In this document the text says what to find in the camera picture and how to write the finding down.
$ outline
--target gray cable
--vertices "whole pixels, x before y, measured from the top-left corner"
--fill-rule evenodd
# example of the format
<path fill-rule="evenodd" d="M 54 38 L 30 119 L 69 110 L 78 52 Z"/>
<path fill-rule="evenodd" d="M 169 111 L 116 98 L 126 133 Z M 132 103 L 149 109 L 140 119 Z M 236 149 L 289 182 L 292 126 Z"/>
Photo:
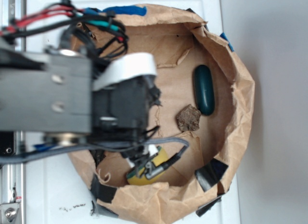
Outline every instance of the gray cable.
<path fill-rule="evenodd" d="M 169 142 L 179 142 L 184 144 L 185 146 L 183 149 L 180 151 L 183 153 L 186 148 L 188 148 L 189 143 L 188 141 L 185 141 L 181 138 L 178 137 L 167 137 L 167 138 L 157 138 L 157 139 L 150 139 L 146 141 L 145 143 L 142 143 L 140 145 L 150 145 L 150 144 L 163 144 L 163 143 L 169 143 Z M 103 145 L 76 145 L 76 146 L 70 146 L 70 147 L 62 147 L 62 148 L 56 148 L 44 152 L 39 152 L 39 151 L 33 151 L 33 152 L 27 152 L 23 154 L 18 154 L 10 157 L 0 157 L 0 164 L 20 164 L 20 163 L 26 163 L 29 161 L 33 160 L 39 160 L 47 157 L 52 157 L 55 155 L 59 154 L 64 154 L 64 153 L 70 153 L 70 152 L 76 152 L 76 151 L 81 151 L 81 150 L 96 150 L 96 149 L 102 149 L 102 150 L 107 150 L 107 151 L 114 151 L 117 152 L 117 147 L 119 147 L 120 144 L 124 146 L 127 146 L 127 142 L 101 142 L 102 144 L 105 144 L 106 146 Z M 126 150 L 135 148 L 135 146 L 130 146 Z"/>

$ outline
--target green wire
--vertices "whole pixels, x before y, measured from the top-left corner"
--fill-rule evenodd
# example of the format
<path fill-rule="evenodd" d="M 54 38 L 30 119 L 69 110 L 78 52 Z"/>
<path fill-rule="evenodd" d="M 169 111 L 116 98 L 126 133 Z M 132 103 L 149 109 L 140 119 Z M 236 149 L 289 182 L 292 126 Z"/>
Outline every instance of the green wire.
<path fill-rule="evenodd" d="M 105 21 L 90 20 L 90 21 L 87 21 L 87 23 L 90 23 L 90 24 L 95 25 L 95 26 L 109 27 L 109 23 L 105 22 Z M 109 28 L 114 30 L 114 31 L 118 31 L 119 30 L 119 28 L 117 26 L 115 26 L 115 25 L 110 25 Z"/>

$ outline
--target red wire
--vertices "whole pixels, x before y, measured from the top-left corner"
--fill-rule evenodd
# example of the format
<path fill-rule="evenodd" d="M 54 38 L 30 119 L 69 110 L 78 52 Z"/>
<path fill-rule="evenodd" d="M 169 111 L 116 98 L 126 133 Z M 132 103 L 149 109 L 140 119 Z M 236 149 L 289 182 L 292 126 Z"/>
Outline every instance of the red wire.
<path fill-rule="evenodd" d="M 28 18 L 32 18 L 32 17 L 38 16 L 38 15 L 46 14 L 46 13 L 49 13 L 49 12 L 54 12 L 54 11 L 72 11 L 73 9 L 74 9 L 73 7 L 58 6 L 58 7 L 53 8 L 53 9 L 45 9 L 45 10 L 42 10 L 42 11 L 37 12 L 37 13 L 25 15 L 24 17 L 22 17 L 22 19 L 20 21 L 23 21 L 23 20 L 26 20 Z"/>
<path fill-rule="evenodd" d="M 45 18 L 57 16 L 57 15 L 66 15 L 66 16 L 71 17 L 73 15 L 72 10 L 74 10 L 73 7 L 61 6 L 60 5 L 60 6 L 57 6 L 55 8 L 52 8 L 52 9 L 49 8 L 49 9 L 45 9 L 45 10 L 42 10 L 42 11 L 37 12 L 37 13 L 26 15 L 26 16 L 22 17 L 21 20 L 16 20 L 14 25 L 16 25 L 18 28 L 23 28 L 23 27 L 26 27 L 27 25 L 29 25 L 33 22 L 36 22 L 36 21 L 39 21 L 39 20 L 42 20 L 42 19 L 45 19 Z M 76 10 L 78 12 L 84 11 L 84 9 L 76 9 Z M 6 28 L 6 30 L 11 32 L 11 33 L 14 33 L 16 31 L 14 26 L 8 26 Z"/>
<path fill-rule="evenodd" d="M 73 14 L 71 12 L 59 12 L 59 13 L 52 13 L 52 14 L 41 14 L 41 15 L 38 15 L 38 16 L 36 16 L 34 18 L 18 21 L 18 22 L 16 22 L 16 25 L 19 28 L 23 28 L 23 27 L 25 27 L 25 26 L 33 23 L 33 22 L 36 22 L 36 21 L 39 21 L 39 20 L 42 20 L 42 19 L 45 19 L 45 18 L 57 16 L 57 15 L 72 16 Z"/>

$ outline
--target gray wall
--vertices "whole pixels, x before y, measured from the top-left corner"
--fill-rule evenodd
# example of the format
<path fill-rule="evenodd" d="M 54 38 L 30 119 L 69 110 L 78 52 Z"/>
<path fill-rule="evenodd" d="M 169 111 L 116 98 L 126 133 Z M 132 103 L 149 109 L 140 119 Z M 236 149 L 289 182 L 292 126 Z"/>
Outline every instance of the gray wall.
<path fill-rule="evenodd" d="M 256 81 L 237 174 L 242 224 L 308 223 L 308 0 L 221 0 L 221 10 Z"/>

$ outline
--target wire bundle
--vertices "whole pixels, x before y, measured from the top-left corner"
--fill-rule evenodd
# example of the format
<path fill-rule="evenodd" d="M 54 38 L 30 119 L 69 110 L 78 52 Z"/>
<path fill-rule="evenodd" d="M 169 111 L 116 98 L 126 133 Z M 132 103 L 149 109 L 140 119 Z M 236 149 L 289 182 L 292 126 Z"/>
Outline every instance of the wire bundle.
<path fill-rule="evenodd" d="M 26 30 L 26 27 L 34 22 L 59 15 L 65 15 L 69 19 L 32 30 Z M 106 16 L 102 16 L 95 9 L 77 9 L 72 5 L 70 0 L 61 0 L 60 3 L 54 3 L 40 12 L 26 15 L 20 20 L 11 20 L 10 25 L 0 31 L 0 36 L 7 40 L 8 43 L 13 44 L 16 38 L 24 38 L 70 25 L 61 36 L 60 47 L 70 49 L 71 36 L 76 36 L 85 44 L 88 57 L 93 60 L 94 66 L 96 66 L 93 77 L 97 78 L 112 59 L 125 54 L 128 49 L 128 37 L 125 34 L 125 27 L 122 23 L 115 21 L 113 19 L 114 17 L 115 14 L 112 12 L 108 12 Z M 99 30 L 114 35 L 114 38 L 103 47 L 96 48 L 91 36 L 77 27 L 78 23 L 82 23 L 82 26 L 85 28 L 87 28 L 86 25 L 96 26 Z M 114 42 L 118 42 L 121 45 L 103 57 L 99 57 Z"/>

